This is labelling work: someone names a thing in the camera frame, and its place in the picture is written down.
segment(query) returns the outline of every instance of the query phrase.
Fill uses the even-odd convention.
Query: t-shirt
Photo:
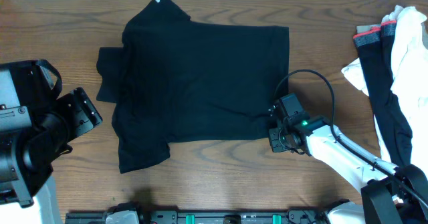
[[[288,73],[287,27],[197,23],[171,0],[152,0],[122,42],[102,47],[97,63],[97,100],[117,103],[121,173],[168,159],[170,142],[268,137]]]

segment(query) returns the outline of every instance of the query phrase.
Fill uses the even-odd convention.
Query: green connector
[[[281,224],[281,215],[273,215],[272,224]]]
[[[195,224],[195,216],[187,215],[186,216],[186,224]]]

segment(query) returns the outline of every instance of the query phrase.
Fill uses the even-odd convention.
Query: wood grain
[[[95,101],[98,49],[121,46],[125,24],[150,0],[5,0],[0,10],[0,62],[45,58],[61,73],[64,91],[83,87],[104,123],[71,143],[53,163],[61,214],[105,210],[130,200],[147,208],[287,209],[360,197],[328,166],[308,156],[274,154],[267,139],[171,144],[171,158],[125,175],[118,170],[114,104]],[[336,123],[379,154],[368,98],[340,73],[356,58],[357,25],[378,23],[396,4],[428,13],[426,0],[173,0],[193,21],[290,27],[290,71],[324,74],[336,92]],[[300,74],[291,89],[313,114],[330,115],[322,80]]]

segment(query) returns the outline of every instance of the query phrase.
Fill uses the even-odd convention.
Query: folded clothing
[[[391,91],[391,50],[395,28],[396,21],[384,22],[381,28],[355,35],[354,42],[377,127],[391,161],[398,166],[407,166],[412,151],[412,130],[401,112],[397,96]]]
[[[428,34],[424,24],[427,17],[415,7],[396,6],[382,22],[393,20],[397,20],[397,28],[391,53],[391,73],[394,79],[391,91],[398,97],[401,112],[413,133],[411,164],[419,167],[427,175],[428,162],[425,161],[425,153],[428,147],[425,144],[427,126],[425,122],[428,118],[428,92],[422,87],[428,85],[428,79],[425,77],[428,72]],[[342,73],[352,85],[368,96],[359,59],[343,68]],[[376,118],[374,120],[382,159],[391,161]]]
[[[97,63],[97,100],[117,103],[121,173],[168,159],[170,142],[268,137],[288,73],[287,27],[196,23],[171,0],[152,0],[122,42],[101,48]]]

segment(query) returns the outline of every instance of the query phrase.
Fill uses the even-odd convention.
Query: white cloth
[[[428,131],[428,49],[422,41],[422,23],[427,19],[415,7],[403,9],[396,6],[395,10],[386,15],[382,22],[397,20],[395,40],[391,54],[391,69],[394,82],[391,90],[397,95],[401,111],[412,128],[411,163],[428,174],[428,140],[424,135]],[[342,69],[345,78],[367,96],[367,86],[362,74],[360,60],[356,59]],[[382,136],[374,119],[381,156],[383,160],[391,158],[383,142]]]

